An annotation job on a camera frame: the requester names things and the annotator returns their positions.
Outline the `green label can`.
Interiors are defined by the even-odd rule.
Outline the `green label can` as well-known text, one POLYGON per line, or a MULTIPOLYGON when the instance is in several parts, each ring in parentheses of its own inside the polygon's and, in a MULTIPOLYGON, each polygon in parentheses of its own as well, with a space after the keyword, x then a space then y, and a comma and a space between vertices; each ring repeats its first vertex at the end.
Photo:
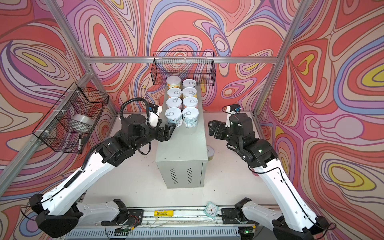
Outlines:
POLYGON ((214 158, 215 150, 211 146, 207 146, 208 161, 214 158))

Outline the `blue can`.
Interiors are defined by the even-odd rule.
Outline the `blue can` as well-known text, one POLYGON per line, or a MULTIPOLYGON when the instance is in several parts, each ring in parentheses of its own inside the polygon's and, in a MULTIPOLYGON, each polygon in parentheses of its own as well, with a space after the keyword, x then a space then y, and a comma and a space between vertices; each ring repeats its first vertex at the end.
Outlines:
POLYGON ((183 121, 187 128, 194 128, 198 125, 199 110, 195 107, 186 107, 182 111, 183 121))
POLYGON ((183 123, 182 110, 179 108, 169 108, 165 112, 165 116, 168 124, 176 124, 176 127, 180 127, 183 123))

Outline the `can one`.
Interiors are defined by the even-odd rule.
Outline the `can one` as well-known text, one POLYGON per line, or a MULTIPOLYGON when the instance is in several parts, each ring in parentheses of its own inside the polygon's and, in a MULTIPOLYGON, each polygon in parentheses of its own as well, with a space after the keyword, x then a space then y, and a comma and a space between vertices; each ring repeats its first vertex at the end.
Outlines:
POLYGON ((168 98, 166 101, 166 105, 167 105, 168 109, 170 109, 170 108, 181 109, 182 104, 183 104, 183 101, 179 97, 171 97, 171 98, 168 98))

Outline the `pink label can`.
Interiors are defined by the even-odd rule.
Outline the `pink label can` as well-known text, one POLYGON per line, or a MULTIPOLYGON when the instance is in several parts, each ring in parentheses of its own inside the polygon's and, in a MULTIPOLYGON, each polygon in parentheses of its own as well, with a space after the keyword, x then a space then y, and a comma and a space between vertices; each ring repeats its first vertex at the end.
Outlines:
POLYGON ((199 104, 199 101, 196 97, 185 97, 183 99, 184 108, 188 108, 188 107, 197 108, 198 104, 199 104))
POLYGON ((170 88, 167 90, 168 98, 181 98, 182 97, 182 90, 180 88, 170 88))

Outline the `orange fruit can plastic lid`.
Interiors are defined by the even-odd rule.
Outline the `orange fruit can plastic lid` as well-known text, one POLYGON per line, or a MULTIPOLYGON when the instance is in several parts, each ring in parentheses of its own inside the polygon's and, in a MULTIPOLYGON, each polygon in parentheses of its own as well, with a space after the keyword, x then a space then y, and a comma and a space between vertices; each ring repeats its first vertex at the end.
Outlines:
POLYGON ((167 87, 168 89, 171 89, 171 88, 181 88, 181 78, 179 76, 169 76, 167 79, 166 79, 166 84, 167 84, 167 87))

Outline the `white brown label can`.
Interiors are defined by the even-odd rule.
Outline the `white brown label can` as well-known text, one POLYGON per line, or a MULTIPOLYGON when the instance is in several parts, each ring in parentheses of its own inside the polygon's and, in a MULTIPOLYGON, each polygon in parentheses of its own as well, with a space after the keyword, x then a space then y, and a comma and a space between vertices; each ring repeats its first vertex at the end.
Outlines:
POLYGON ((183 88, 195 88, 197 82, 193 79, 185 79, 183 81, 183 88))

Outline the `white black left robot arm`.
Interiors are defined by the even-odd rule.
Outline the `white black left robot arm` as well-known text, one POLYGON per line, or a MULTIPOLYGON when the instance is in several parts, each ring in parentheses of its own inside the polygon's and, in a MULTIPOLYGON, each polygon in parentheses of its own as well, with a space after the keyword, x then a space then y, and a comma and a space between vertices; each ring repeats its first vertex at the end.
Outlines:
POLYGON ((162 125, 162 120, 158 120, 152 127, 150 119, 140 114, 121 117, 121 124, 113 137, 93 146, 81 167, 61 184, 29 199, 31 209, 37 214, 37 226, 44 233, 59 238, 78 225, 97 222, 122 225, 129 219, 129 210, 120 199, 90 205, 78 203, 78 199, 101 177, 140 152, 143 146, 150 146, 154 140, 170 140, 177 125, 162 125))

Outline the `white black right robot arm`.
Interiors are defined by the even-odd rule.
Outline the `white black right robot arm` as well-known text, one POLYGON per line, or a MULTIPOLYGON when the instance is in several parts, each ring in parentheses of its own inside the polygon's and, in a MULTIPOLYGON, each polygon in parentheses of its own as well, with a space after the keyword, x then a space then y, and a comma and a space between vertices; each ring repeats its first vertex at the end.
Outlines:
POLYGON ((228 149, 264 181, 280 208, 273 211, 244 198, 235 206, 238 213, 273 231, 278 240, 313 240, 330 230, 327 219, 312 211, 293 186, 272 145, 256 137, 247 114, 231 115, 227 122, 210 121, 208 128, 210 136, 226 141, 228 149))

